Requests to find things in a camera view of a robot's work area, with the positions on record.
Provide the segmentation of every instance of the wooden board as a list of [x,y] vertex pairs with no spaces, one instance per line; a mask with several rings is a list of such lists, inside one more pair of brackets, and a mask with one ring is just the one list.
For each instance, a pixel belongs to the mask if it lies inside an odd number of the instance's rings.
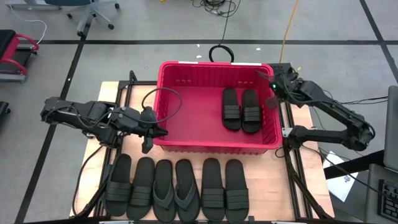
[[[137,110],[142,110],[141,100],[144,95],[153,88],[155,87],[134,86],[129,106]],[[114,95],[111,94],[111,96],[108,96],[109,98],[107,100],[111,101],[111,97],[115,99],[116,91],[117,82],[104,82],[101,87],[99,100],[104,100],[101,98],[103,93],[109,94],[113,92]],[[124,91],[122,95],[122,104],[124,103],[123,100],[125,99],[125,94],[126,91]],[[147,106],[152,106],[154,104],[154,97],[155,94],[147,98]],[[312,127],[312,120],[307,107],[298,109],[297,107],[293,106],[292,111],[295,124],[300,124],[308,128]],[[199,189],[201,187],[201,169],[205,159],[213,157],[220,161],[222,177],[224,177],[224,168],[226,162],[230,159],[239,159],[243,163],[246,183],[249,189],[249,215],[253,215],[256,220],[294,220],[285,161],[284,159],[277,158],[274,154],[274,151],[267,151],[265,154],[260,156],[247,156],[231,154],[165,152],[159,146],[154,146],[150,153],[143,154],[141,152],[142,141],[142,138],[132,135],[125,137],[123,142],[122,152],[129,154],[132,158],[131,182],[134,178],[137,161],[144,156],[153,158],[155,162],[161,159],[169,159],[173,162],[173,165],[175,165],[175,163],[180,159],[189,159],[192,163]],[[315,142],[306,142],[306,146],[312,149],[317,149],[317,144]],[[85,158],[87,158],[97,147],[98,143],[95,144],[95,140],[90,140],[86,148]],[[86,169],[83,171],[78,197],[75,202],[78,211],[80,211],[86,205],[98,188],[102,163],[104,161],[103,153],[104,151],[92,158],[92,160],[87,163]],[[329,215],[334,216],[320,156],[315,152],[305,149],[301,150],[301,155],[308,189],[311,191],[318,203],[325,209],[325,211]],[[297,192],[301,201],[301,216],[304,217],[305,212],[301,200],[302,195],[299,190]],[[127,217],[113,217],[113,219],[123,220],[127,219]],[[144,220],[155,219],[156,218],[152,210],[146,217],[144,217]],[[202,212],[200,213],[198,220],[206,220]]]

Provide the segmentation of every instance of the red basket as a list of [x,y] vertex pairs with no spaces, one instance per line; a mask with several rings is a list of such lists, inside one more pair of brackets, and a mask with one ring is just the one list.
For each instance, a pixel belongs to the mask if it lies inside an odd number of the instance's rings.
[[[166,151],[262,154],[282,144],[278,110],[270,110],[265,100],[274,96],[268,80],[255,73],[274,75],[261,63],[165,62],[160,66],[157,87],[168,87],[182,96],[180,111],[159,125],[169,131],[154,139]],[[221,120],[222,92],[235,88],[239,105],[245,89],[254,89],[262,108],[261,131],[247,134],[230,131]],[[154,109],[157,119],[173,113],[180,100],[170,91],[157,91]]]

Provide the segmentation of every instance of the flip-flop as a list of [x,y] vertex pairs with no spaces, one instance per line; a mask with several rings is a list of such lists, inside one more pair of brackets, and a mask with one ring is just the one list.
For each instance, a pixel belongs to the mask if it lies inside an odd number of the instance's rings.
[[262,114],[256,92],[254,90],[244,90],[242,94],[242,104],[243,131],[250,134],[260,131],[262,126]]
[[161,160],[156,164],[154,188],[154,213],[161,223],[171,223],[177,214],[174,202],[173,164],[169,160]]
[[181,222],[190,223],[196,220],[200,211],[200,197],[191,162],[187,159],[175,165],[177,184],[174,200],[178,205],[177,213]]
[[226,219],[242,223],[249,213],[249,190],[246,186],[242,163],[231,159],[225,166]]
[[144,218],[152,207],[155,162],[149,157],[138,160],[136,174],[132,181],[132,193],[126,215],[131,220]]
[[237,131],[241,129],[241,109],[238,97],[233,88],[223,90],[223,124],[224,127]]
[[225,216],[224,188],[218,160],[209,158],[203,163],[201,178],[201,210],[212,222],[221,222]]
[[127,154],[120,154],[112,165],[103,196],[104,208],[112,216],[126,212],[131,194],[130,168],[131,158]]

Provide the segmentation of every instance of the black flip-flop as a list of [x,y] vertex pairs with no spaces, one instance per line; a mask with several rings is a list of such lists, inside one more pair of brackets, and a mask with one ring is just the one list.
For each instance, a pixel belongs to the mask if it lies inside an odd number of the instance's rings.
[[224,127],[237,131],[241,129],[241,109],[238,97],[233,88],[223,90],[223,124]]
[[161,223],[173,222],[177,214],[177,206],[174,202],[173,164],[167,159],[156,164],[152,194],[156,218]]
[[104,208],[112,216],[126,212],[131,194],[130,168],[131,158],[127,154],[120,154],[112,165],[103,196]]
[[174,200],[178,205],[177,213],[181,222],[190,223],[196,220],[200,211],[200,197],[198,186],[193,174],[191,162],[182,159],[175,165],[177,184]]
[[226,219],[242,223],[249,213],[249,190],[241,161],[231,159],[225,166]]
[[220,163],[214,158],[203,163],[200,196],[205,217],[212,222],[221,222],[225,216],[224,188]]
[[149,157],[138,160],[136,174],[132,181],[132,193],[126,215],[131,220],[144,218],[152,207],[155,162]]
[[242,94],[242,104],[243,131],[250,134],[260,131],[262,126],[262,113],[256,92],[254,90],[244,90]]

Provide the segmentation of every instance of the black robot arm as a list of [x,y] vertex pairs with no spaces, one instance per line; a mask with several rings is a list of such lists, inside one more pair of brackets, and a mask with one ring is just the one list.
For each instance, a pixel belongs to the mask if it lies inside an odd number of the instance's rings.
[[145,154],[152,149],[154,138],[168,134],[167,130],[159,127],[155,111],[149,106],[140,113],[110,102],[76,103],[51,97],[45,101],[40,115],[48,124],[65,124],[85,134],[93,134],[106,147],[119,147],[120,136],[143,136],[142,152]]
[[287,73],[275,74],[269,86],[277,99],[297,105],[299,108],[303,105],[315,106],[347,128],[343,131],[326,131],[294,126],[286,133],[289,144],[299,148],[305,141],[318,141],[342,144],[355,151],[365,150],[370,140],[374,138],[375,132],[364,117],[327,96],[315,82],[297,77],[298,73],[293,68]]

